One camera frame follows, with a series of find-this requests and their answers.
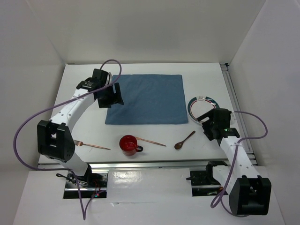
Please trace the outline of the blue cloth placemat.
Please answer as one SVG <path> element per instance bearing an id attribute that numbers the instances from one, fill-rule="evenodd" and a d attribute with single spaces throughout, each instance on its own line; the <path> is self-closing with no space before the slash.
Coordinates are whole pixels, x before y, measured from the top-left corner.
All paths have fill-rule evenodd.
<path id="1" fill-rule="evenodd" d="M 182 75 L 121 75 L 124 104 L 107 110 L 107 125 L 178 125 L 188 122 Z"/>

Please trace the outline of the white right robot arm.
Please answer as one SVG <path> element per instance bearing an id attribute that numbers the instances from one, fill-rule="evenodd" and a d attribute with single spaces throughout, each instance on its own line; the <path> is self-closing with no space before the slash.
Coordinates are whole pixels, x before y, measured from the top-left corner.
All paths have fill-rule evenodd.
<path id="1" fill-rule="evenodd" d="M 235 217 L 267 215 L 269 212 L 271 182 L 264 178 L 251 163 L 237 129 L 230 126 L 232 112 L 223 108 L 213 108 L 197 118 L 203 133 L 210 141 L 217 141 L 229 163 L 210 161 L 206 166 L 205 180 L 218 182 L 223 188 L 210 203 L 211 208 L 223 203 L 228 194 L 229 208 Z"/>

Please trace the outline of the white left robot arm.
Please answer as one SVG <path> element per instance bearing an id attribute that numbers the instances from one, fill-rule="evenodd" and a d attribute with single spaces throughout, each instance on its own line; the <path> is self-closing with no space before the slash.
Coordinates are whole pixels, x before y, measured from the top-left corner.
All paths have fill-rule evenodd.
<path id="1" fill-rule="evenodd" d="M 52 118 L 41 120 L 37 125 L 39 154 L 73 171 L 76 182 L 82 187 L 89 186 L 96 176 L 93 175 L 91 166 L 75 153 L 72 130 L 95 101 L 98 102 L 99 108 L 124 104 L 120 85 L 118 82 L 111 84 L 112 79 L 111 73 L 94 69 L 92 77 L 77 85 L 70 102 Z"/>

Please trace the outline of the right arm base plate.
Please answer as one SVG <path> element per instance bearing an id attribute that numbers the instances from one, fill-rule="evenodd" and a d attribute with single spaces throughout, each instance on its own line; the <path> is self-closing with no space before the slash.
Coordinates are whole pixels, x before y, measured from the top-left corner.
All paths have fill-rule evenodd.
<path id="1" fill-rule="evenodd" d="M 207 178 L 204 170 L 190 171 L 190 177 L 186 180 L 191 181 L 192 196 L 216 196 L 223 187 L 217 181 L 211 181 Z"/>

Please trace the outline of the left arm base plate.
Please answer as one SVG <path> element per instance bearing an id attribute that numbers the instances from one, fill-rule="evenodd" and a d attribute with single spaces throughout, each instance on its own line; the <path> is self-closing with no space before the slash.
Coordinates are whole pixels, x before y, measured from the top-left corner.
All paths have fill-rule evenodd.
<path id="1" fill-rule="evenodd" d="M 79 188 L 82 199 L 89 199 L 92 196 L 95 199 L 107 197 L 108 172 L 98 172 L 99 178 L 93 179 L 90 183 L 79 180 Z M 65 179 L 63 199 L 78 199 L 78 186 L 72 173 L 65 175 L 56 175 Z"/>

